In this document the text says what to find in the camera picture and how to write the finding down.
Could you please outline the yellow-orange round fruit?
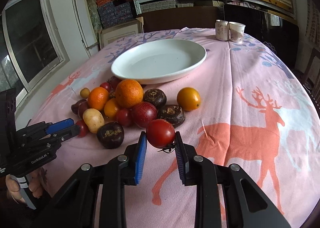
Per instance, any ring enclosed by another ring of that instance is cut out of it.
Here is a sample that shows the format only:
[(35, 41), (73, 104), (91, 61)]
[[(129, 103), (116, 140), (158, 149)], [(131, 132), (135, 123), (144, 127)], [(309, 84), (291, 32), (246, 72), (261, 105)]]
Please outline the yellow-orange round fruit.
[(193, 111), (200, 107), (201, 97), (198, 91), (194, 88), (182, 88), (177, 94), (177, 103), (185, 111)]

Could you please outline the white oval plate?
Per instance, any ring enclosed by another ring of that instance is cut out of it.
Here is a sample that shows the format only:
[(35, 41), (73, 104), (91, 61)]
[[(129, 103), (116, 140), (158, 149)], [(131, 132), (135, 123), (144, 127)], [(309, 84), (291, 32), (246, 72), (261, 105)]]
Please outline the white oval plate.
[(170, 82), (191, 73), (206, 59), (206, 49), (193, 41), (164, 39), (125, 51), (111, 65), (114, 76), (140, 84)]

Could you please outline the window with grey frame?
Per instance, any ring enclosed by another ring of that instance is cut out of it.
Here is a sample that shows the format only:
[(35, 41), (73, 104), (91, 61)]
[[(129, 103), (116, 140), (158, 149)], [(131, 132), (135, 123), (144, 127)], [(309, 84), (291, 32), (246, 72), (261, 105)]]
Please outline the window with grey frame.
[(1, 90), (24, 98), (68, 61), (50, 0), (9, 0), (1, 11)]

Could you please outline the large orange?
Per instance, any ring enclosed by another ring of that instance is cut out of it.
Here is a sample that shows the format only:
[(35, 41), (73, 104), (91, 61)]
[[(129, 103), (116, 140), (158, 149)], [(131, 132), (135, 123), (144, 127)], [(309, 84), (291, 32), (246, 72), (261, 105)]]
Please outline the large orange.
[(116, 101), (123, 108), (131, 108), (143, 100), (142, 86), (133, 79), (122, 80), (116, 87)]

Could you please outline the small orange fruit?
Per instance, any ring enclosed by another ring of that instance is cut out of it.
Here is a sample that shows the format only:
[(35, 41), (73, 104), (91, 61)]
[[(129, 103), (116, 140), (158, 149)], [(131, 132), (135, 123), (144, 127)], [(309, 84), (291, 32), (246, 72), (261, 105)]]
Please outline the small orange fruit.
[(109, 119), (115, 119), (117, 112), (121, 109), (115, 98), (108, 100), (104, 106), (104, 114)]

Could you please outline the dark red plum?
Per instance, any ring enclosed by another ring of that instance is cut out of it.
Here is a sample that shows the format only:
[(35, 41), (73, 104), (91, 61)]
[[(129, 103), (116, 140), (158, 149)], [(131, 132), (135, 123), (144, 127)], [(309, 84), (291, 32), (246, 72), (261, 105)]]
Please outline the dark red plum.
[(138, 127), (144, 129), (157, 118), (157, 109), (151, 103), (140, 102), (132, 107), (131, 117)]

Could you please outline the small yellow longan fruit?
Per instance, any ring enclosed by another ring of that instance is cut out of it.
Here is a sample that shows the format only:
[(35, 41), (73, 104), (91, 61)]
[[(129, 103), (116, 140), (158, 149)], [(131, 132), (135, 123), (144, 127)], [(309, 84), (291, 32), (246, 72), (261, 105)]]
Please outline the small yellow longan fruit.
[(89, 97), (90, 92), (91, 91), (88, 88), (83, 88), (80, 91), (80, 97), (83, 98), (83, 99), (87, 99)]

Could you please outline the dark water chestnut front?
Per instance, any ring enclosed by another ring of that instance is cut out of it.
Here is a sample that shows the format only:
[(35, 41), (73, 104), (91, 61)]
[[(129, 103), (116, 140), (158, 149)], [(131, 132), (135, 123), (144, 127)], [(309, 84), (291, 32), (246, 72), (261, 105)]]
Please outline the dark water chestnut front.
[(185, 111), (179, 105), (165, 105), (159, 109), (157, 118), (166, 120), (177, 128), (185, 121)]

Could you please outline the dark water chestnut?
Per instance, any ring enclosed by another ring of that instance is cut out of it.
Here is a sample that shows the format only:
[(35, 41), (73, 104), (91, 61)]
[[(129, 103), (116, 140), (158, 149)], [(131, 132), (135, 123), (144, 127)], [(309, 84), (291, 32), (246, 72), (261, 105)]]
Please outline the dark water chestnut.
[(160, 109), (167, 102), (167, 96), (160, 89), (149, 89), (144, 93), (143, 101), (151, 103), (156, 109)]
[(185, 121), (185, 111), (179, 105), (165, 105), (159, 109), (157, 118), (166, 120), (177, 128)]
[(124, 129), (118, 122), (109, 122), (97, 131), (99, 142), (106, 149), (116, 149), (124, 140)]

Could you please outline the pale yellow potato-like fruit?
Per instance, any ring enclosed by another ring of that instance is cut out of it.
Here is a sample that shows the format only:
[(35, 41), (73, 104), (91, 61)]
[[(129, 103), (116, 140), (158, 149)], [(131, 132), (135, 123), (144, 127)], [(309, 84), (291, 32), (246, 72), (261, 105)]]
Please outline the pale yellow potato-like fruit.
[(89, 131), (96, 134), (98, 130), (105, 124), (103, 115), (97, 109), (87, 109), (82, 115), (82, 119), (87, 125)]

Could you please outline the framed picture leaning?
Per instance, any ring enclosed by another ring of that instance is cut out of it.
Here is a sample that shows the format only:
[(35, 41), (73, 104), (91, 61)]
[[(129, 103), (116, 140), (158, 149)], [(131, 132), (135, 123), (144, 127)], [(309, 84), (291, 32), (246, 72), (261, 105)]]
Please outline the framed picture leaning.
[(144, 19), (143, 17), (135, 18), (131, 21), (118, 24), (99, 31), (99, 47), (103, 49), (108, 44), (124, 38), (126, 36), (136, 35), (143, 32)]

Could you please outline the small mandarin orange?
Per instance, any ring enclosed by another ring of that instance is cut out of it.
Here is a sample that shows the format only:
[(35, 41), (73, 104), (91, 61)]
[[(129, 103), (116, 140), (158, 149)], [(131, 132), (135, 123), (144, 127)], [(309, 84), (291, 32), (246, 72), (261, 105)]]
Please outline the small mandarin orange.
[(106, 102), (108, 101), (109, 92), (107, 89), (102, 87), (94, 88), (87, 99), (90, 108), (96, 109), (98, 111), (103, 110)]

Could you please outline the white paper cup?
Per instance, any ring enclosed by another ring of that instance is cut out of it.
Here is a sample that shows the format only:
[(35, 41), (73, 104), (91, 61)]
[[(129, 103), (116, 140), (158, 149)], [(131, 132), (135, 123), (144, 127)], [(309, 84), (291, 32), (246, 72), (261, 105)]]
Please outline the white paper cup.
[(237, 22), (229, 22), (230, 41), (242, 43), (244, 38), (245, 25)]

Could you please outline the red cherry tomato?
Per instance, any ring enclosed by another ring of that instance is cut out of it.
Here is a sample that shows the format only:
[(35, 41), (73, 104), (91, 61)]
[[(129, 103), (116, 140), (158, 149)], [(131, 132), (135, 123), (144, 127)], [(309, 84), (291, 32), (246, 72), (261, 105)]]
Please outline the red cherry tomato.
[(100, 87), (106, 89), (108, 92), (112, 91), (112, 86), (108, 82), (103, 82), (100, 84)]

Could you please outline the pink drink can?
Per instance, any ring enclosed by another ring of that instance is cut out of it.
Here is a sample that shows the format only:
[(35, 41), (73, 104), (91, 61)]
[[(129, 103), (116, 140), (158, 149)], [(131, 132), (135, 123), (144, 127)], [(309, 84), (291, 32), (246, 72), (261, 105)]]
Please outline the pink drink can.
[(224, 20), (216, 20), (215, 35), (219, 41), (229, 41), (229, 22)]

